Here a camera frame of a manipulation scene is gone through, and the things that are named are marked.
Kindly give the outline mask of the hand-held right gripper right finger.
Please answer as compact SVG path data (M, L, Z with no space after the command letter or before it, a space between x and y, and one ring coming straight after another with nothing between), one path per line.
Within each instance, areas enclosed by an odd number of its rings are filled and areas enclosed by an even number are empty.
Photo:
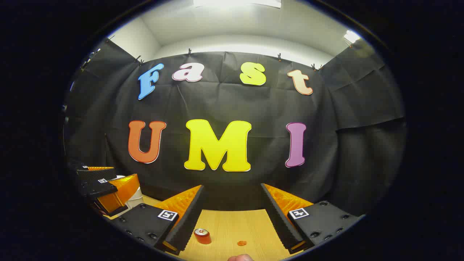
M265 183L260 186L265 210L290 254L335 239L365 217L343 211L327 200L311 203Z

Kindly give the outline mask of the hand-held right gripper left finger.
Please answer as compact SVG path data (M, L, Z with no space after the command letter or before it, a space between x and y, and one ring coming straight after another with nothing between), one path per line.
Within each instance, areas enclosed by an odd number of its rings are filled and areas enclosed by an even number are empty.
M141 203L115 219L115 227L137 242L179 255L202 212L204 186L198 185L150 206Z

